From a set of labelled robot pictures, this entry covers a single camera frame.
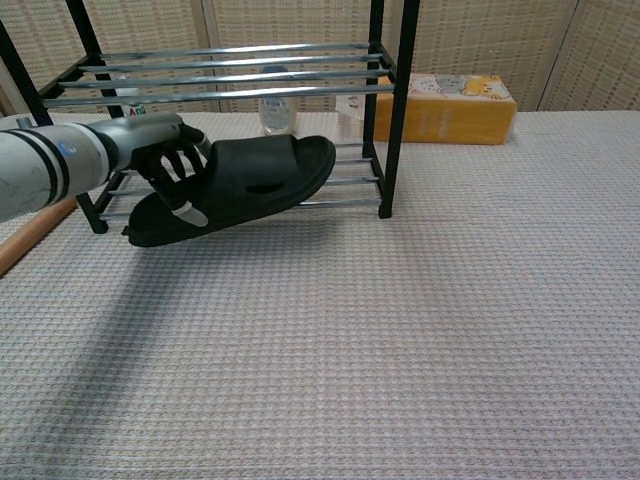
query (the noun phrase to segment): metal rack bar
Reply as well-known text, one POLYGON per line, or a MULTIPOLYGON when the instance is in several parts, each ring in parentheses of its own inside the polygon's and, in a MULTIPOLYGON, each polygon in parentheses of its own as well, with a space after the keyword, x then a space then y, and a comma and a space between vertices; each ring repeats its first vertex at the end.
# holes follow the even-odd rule
POLYGON ((113 192, 117 190, 118 187, 120 187, 124 178, 125 178, 125 175, 123 175, 122 172, 116 172, 111 177, 111 179, 105 186, 104 190, 102 190, 102 193, 98 197, 98 200, 96 200, 96 203, 95 203, 96 212, 102 213, 107 209, 107 207, 109 206, 109 202, 113 197, 113 192))
MULTIPOLYGON (((314 208, 347 208, 380 205, 379 198, 359 198, 354 200, 309 200, 293 207, 293 210, 314 209, 314 208)), ((114 218, 124 218, 131 215, 131 212, 108 212, 102 213, 100 219, 103 221, 114 218)))
POLYGON ((355 50, 369 48, 368 43, 295 43, 290 45, 255 45, 250 47, 196 48, 189 50, 158 50, 153 52, 103 53, 103 60, 139 60, 142 58, 229 55, 239 53, 288 52, 305 50, 355 50))
POLYGON ((376 186, 378 187, 378 193, 382 198, 384 196, 384 172, 382 171, 382 165, 380 165, 380 160, 378 159, 376 147, 373 142, 371 142, 364 146, 363 151, 366 152, 367 155, 371 156, 371 170, 378 179, 376 186))
POLYGON ((172 93, 163 95, 139 95, 131 97, 102 97, 102 98, 63 98, 45 100, 47 108, 70 107, 78 105, 120 105, 120 104, 148 104, 171 102, 195 102, 200 100, 240 100, 247 98, 267 97, 311 97, 319 95, 341 95, 358 93, 393 92, 393 85, 353 85, 340 87, 291 87, 291 88, 261 88, 255 90, 239 90, 236 92, 196 92, 172 93))
MULTIPOLYGON (((341 186, 341 185, 365 185, 367 183, 376 183, 378 177, 345 177, 345 178, 330 178, 326 181, 327 186, 341 186)), ((140 197, 143 195, 149 195, 153 193, 153 189, 150 188, 133 188, 122 190, 110 190, 109 194, 114 197, 140 197)))
MULTIPOLYGON (((361 147, 361 143, 354 143, 350 145, 336 145, 336 148, 340 147, 361 147)), ((336 165, 351 165, 358 163, 371 163, 374 161, 374 158, 339 158, 336 160, 336 165)), ((119 173, 123 175, 140 175, 136 170, 121 170, 119 173)))
POLYGON ((249 75, 225 75, 225 76, 197 76, 197 77, 175 77, 175 78, 128 78, 126 80, 111 81, 67 81, 58 82, 63 88, 127 88, 142 86, 165 86, 165 85, 209 85, 244 82, 269 82, 269 81, 296 81, 296 80, 328 80, 331 78, 341 79, 372 79, 386 77, 390 70, 332 70, 316 72, 277 72, 277 73, 254 73, 249 75))
POLYGON ((155 70, 181 70, 186 68, 232 68, 266 65, 294 65, 301 63, 359 63, 378 61, 381 53, 374 55, 312 55, 304 57, 246 58, 242 60, 206 60, 202 62, 150 63, 148 65, 88 65, 80 70, 88 73, 100 72, 149 72, 155 70))

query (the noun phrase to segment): beige wall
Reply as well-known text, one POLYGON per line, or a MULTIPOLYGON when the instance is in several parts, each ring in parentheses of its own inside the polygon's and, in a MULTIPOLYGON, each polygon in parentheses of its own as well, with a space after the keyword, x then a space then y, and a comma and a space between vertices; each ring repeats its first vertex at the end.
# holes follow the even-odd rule
POLYGON ((414 71, 500 75, 536 110, 576 0, 423 0, 414 71))
POLYGON ((28 111, 29 109, 13 82, 9 70, 0 60, 0 113, 3 115, 15 115, 16 113, 27 113, 28 111))
POLYGON ((542 107, 640 109, 640 1, 581 0, 542 107))
MULTIPOLYGON (((542 107, 549 109, 638 108, 640 2, 579 0, 576 11, 577 2, 422 0, 414 71, 500 75, 524 111, 535 110, 541 101, 542 107), (562 44, 570 21, 572 27, 562 44)), ((103 50, 109 52, 365 41, 370 1, 86 0, 86 4, 103 50)), ((398 39, 401 6, 402 0, 385 1, 383 41, 391 51, 395 51, 394 42, 398 39)), ((0 16, 38 87, 83 53, 76 35, 69 34, 75 30, 64 0, 3 0, 0 16)), ((255 71, 234 69, 234 73, 255 71)), ((206 88, 191 90, 207 91, 206 88)), ((82 96, 87 94, 99 95, 95 91, 82 92, 82 96)), ((333 108, 334 99, 309 97, 300 103, 303 110, 326 110, 333 108)), ((154 106, 150 110, 215 111, 219 107, 217 102, 194 102, 154 106)), ((254 111, 256 102, 234 101, 226 107, 254 111)))

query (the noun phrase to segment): rack shelf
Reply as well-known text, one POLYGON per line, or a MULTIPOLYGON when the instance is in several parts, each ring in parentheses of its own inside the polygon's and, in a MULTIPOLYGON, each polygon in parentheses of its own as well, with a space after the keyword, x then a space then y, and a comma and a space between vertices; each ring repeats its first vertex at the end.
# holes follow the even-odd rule
MULTIPOLYGON (((71 67, 58 75, 44 88, 37 90, 31 80, 15 46, 0 21, 0 52, 9 73, 18 86, 25 102, 38 125, 51 125, 53 122, 48 113, 50 108, 70 106, 107 106, 112 117, 122 116, 121 105, 158 104, 190 101, 224 101, 238 99, 255 99, 265 97, 299 97, 325 95, 366 95, 365 120, 362 144, 337 145, 337 147, 359 147, 361 156, 339 158, 337 164, 369 164, 372 174, 330 178, 326 186, 350 186, 372 184, 377 187, 378 197, 355 200, 310 200, 303 202, 298 208, 379 206, 380 218, 391 216, 398 158, 402 143, 404 113, 406 108, 409 75, 413 58, 419 0, 405 0, 402 13, 399 55, 397 64, 389 55, 381 42, 384 0, 372 0, 369 41, 362 43, 326 43, 326 44, 289 44, 258 45, 232 48, 200 48, 191 50, 164 50, 151 52, 102 53, 91 20, 83 0, 66 0, 69 12, 74 20, 78 35, 84 46, 86 55, 71 67), (344 54, 327 55, 326 52, 344 51, 344 54), (246 55, 268 54, 267 58, 232 58, 246 55), (188 60, 174 60, 186 57, 188 60), (207 57, 197 60, 193 57, 207 57), (151 60, 152 63, 141 63, 151 60), (215 69, 225 70, 246 67, 264 67, 271 65, 317 65, 311 71, 294 70, 278 73, 241 73, 225 75, 194 75, 162 78, 127 78, 113 80, 110 74, 162 72, 166 70, 215 69), (361 68, 336 69, 336 64, 357 65, 361 68), (380 78, 389 81, 379 84, 380 78), (310 81, 341 82, 340 85, 306 85, 310 81), (228 86, 262 82, 296 82, 300 86, 268 88, 249 88, 226 90, 228 86), (158 87, 158 86, 193 86, 211 85, 223 91, 181 92, 169 94, 151 94, 136 96, 116 96, 116 88, 158 87), (66 91, 100 90, 100 97, 60 98, 66 91), (383 171, 373 144, 375 122, 375 96, 379 93, 393 93, 391 131, 387 151, 386 170, 383 171)), ((94 203, 87 194, 80 195, 78 203, 87 217, 91 228, 96 233, 105 233, 109 221, 126 218, 126 212, 107 212, 112 199, 125 196, 142 196, 151 192, 148 189, 120 188, 123 180, 134 172, 118 172, 112 176, 104 187, 102 194, 94 203)))

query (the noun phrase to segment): woven wall panel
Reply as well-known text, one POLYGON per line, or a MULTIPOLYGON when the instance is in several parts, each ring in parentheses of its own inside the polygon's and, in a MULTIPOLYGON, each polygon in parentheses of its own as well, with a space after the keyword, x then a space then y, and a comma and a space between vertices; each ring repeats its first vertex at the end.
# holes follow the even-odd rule
MULTIPOLYGON (((185 0, 136 0, 113 2, 85 0, 89 16, 104 52, 197 48, 191 3, 185 0)), ((0 16, 37 87, 80 58, 84 51, 63 0, 3 0, 0 16)), ((188 70, 148 73, 145 76, 203 75, 210 72, 188 70)), ((207 91, 206 87, 145 88, 143 93, 207 91)), ((73 91, 67 97, 97 97, 98 91, 73 91)), ((70 107, 56 111, 91 113, 103 108, 70 107)), ((211 111, 217 102, 190 102, 148 106, 148 111, 211 111)))
POLYGON ((545 109, 640 109, 640 2, 581 2, 545 109))
MULTIPOLYGON (((288 43, 341 43, 366 42, 369 36, 369 0, 205 0, 213 2, 215 22, 220 45, 288 44, 288 43)), ((388 40, 391 24, 391 2, 385 2, 383 41, 388 40)), ((314 52, 313 54, 345 54, 345 51, 314 52)), ((341 70, 366 68, 364 64, 292 65, 291 70, 341 70)), ((258 73, 259 69, 227 69, 224 73, 258 73)), ((337 85, 349 82, 315 82, 305 85, 337 85)), ((245 84, 239 88, 258 88, 264 84, 245 84)), ((333 110, 333 97, 302 97, 301 110, 333 110)), ((231 111, 256 111, 257 101, 229 102, 231 111)))
POLYGON ((575 0, 423 0, 414 71, 500 75, 519 109, 535 110, 574 7, 575 0))

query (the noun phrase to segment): plastic water bottle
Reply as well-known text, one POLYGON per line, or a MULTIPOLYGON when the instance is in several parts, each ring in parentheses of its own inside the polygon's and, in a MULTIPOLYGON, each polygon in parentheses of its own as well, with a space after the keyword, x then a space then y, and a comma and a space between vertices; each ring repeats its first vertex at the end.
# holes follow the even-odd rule
MULTIPOLYGON (((262 73, 288 72, 285 67, 276 65, 262 69, 262 73)), ((277 82, 277 86, 289 86, 287 82, 277 82)), ((293 133, 298 116, 298 102, 291 97, 261 98, 258 113, 262 128, 267 135, 293 133)))
MULTIPOLYGON (((120 75, 118 80, 127 80, 129 78, 129 74, 120 75)), ((126 87, 126 88, 116 88, 116 95, 119 97, 136 97, 140 95, 140 92, 136 87, 126 87)), ((144 108, 144 105, 139 103, 133 104, 123 104, 122 112, 125 117, 133 117, 135 115, 142 115, 143 113, 147 113, 144 108)))

